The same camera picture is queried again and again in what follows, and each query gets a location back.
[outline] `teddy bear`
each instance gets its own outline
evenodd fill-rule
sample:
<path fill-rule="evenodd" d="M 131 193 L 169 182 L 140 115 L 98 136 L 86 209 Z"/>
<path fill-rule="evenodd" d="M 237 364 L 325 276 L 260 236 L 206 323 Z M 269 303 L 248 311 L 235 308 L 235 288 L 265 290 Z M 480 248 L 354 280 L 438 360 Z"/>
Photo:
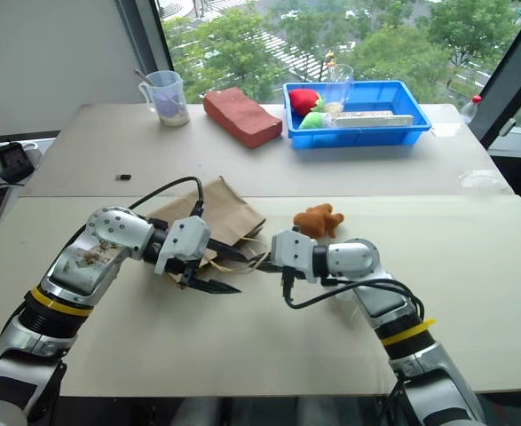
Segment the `teddy bear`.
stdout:
<path fill-rule="evenodd" d="M 344 221 L 344 216 L 341 213 L 331 214 L 332 211 L 333 206 L 328 203 L 310 207 L 294 216 L 294 225 L 299 226 L 300 233 L 316 240 L 326 233 L 335 238 L 335 228 Z"/>

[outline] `white table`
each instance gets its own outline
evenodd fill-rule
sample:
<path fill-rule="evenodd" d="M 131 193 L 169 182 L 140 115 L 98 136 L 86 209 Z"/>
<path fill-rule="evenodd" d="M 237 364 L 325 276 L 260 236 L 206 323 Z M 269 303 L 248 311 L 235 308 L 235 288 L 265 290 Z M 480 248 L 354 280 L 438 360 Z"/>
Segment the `white table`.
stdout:
<path fill-rule="evenodd" d="M 141 210 L 155 209 L 155 199 Z M 89 214 L 132 198 L 22 198 L 0 227 L 0 329 Z M 346 215 L 338 241 L 373 241 L 385 268 L 424 301 L 431 330 L 475 391 L 521 389 L 521 200 L 514 195 L 250 198 L 261 237 L 329 201 Z M 394 377 L 373 332 L 331 300 L 299 312 L 280 278 L 223 280 L 243 293 L 178 290 L 152 267 L 123 264 L 79 332 L 63 395 L 376 394 Z M 298 283 L 294 297 L 319 293 Z"/>
<path fill-rule="evenodd" d="M 264 108 L 284 116 L 282 105 Z M 469 170 L 492 170 L 508 188 L 454 106 L 422 108 L 434 131 L 414 146 L 294 150 L 284 125 L 282 137 L 249 150 L 202 105 L 190 105 L 191 121 L 174 129 L 146 104 L 82 106 L 22 195 L 141 196 L 186 175 L 222 175 L 243 196 L 460 194 Z M 132 180 L 116 181 L 123 173 Z"/>

